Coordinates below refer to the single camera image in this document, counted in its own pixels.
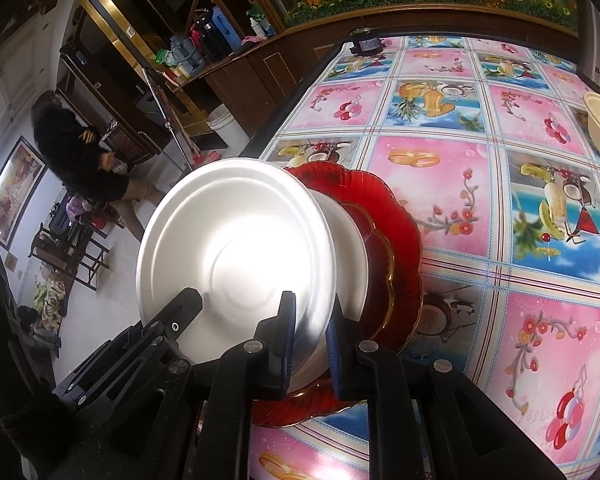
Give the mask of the white plate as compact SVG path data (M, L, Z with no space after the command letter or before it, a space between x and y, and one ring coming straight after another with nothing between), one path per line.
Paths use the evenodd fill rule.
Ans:
M203 166L149 219L136 265L149 321L187 287L202 310L178 336L189 361L215 360L296 298L294 368L320 344L336 295L334 242L320 206L290 172L251 158Z

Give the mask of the white inner bowl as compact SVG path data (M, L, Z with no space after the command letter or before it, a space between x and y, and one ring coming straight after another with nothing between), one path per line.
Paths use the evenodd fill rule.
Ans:
M321 207L332 233L335 246L337 286L336 293L343 315L358 321L365 306L368 281L368 260L363 237L350 214L340 203L324 193L311 190L311 194ZM328 350L326 336L290 378L289 393L295 393L313 384L328 370Z

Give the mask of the small red glass plate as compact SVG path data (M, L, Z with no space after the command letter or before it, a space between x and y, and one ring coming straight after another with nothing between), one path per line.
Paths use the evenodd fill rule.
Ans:
M340 203L352 217L361 232L368 260L368 289L360 323L360 333L373 339L388 323L393 308L393 270L394 255L392 248L381 232L376 228L370 214L361 206L352 203Z

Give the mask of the wooden chair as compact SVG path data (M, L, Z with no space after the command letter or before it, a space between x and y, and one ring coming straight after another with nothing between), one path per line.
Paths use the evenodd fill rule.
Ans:
M109 270L109 249L95 240L94 231L77 224L60 236L42 224L31 243L29 257L59 273L68 288L80 284L96 292L98 277Z

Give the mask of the floral plastic tablecloth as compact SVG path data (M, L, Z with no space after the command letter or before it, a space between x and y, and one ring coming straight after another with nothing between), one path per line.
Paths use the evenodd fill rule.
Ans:
M506 40L340 46L253 154L376 174L422 240L406 355L465 373L569 479L600 466L600 155L588 84Z

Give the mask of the white plastic bucket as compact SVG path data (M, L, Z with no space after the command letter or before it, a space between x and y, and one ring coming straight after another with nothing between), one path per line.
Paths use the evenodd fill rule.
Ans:
M208 115L207 124L227 145L231 155L239 155L249 142L249 136L225 104Z

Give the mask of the seated person in black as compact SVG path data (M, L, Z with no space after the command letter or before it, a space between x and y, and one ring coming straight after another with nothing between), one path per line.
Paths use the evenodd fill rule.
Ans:
M134 204L157 206L164 193L148 181L115 172L116 155L99 145L97 131L81 125L54 92L45 91L34 101L31 122L42 159L65 187L88 200L109 204L134 238L141 240L145 229Z

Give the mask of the black flask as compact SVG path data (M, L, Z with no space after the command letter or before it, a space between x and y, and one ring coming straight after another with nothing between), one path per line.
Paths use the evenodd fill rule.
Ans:
M196 10L194 29L198 32L200 43L213 62L221 62L232 53L232 48L212 21L211 10Z

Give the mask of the small black jar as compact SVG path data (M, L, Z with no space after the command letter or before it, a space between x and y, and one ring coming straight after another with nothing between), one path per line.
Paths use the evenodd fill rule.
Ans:
M371 27L359 27L350 32L352 47L350 51L353 55L372 56L381 53L384 50L378 31Z

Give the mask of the grey water jug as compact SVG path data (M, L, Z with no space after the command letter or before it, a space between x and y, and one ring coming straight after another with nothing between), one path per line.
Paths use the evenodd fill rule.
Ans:
M174 60L188 76L195 77L206 67L204 57L189 37L174 35L170 46Z

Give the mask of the blue thermos jug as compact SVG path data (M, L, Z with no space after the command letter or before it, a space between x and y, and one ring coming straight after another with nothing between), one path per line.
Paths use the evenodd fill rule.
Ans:
M212 9L212 22L230 48L237 52L242 47L242 40L218 6L214 6Z

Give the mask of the steel thermos kettle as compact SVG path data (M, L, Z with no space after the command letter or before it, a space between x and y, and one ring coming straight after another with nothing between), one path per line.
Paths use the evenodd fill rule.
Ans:
M578 74L600 93L600 11L592 0L577 0L580 53Z

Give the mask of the framed wall painting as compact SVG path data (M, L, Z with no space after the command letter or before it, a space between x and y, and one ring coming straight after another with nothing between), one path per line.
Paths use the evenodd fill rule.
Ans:
M20 136L0 172L0 246L9 249L23 211L46 173L36 148Z

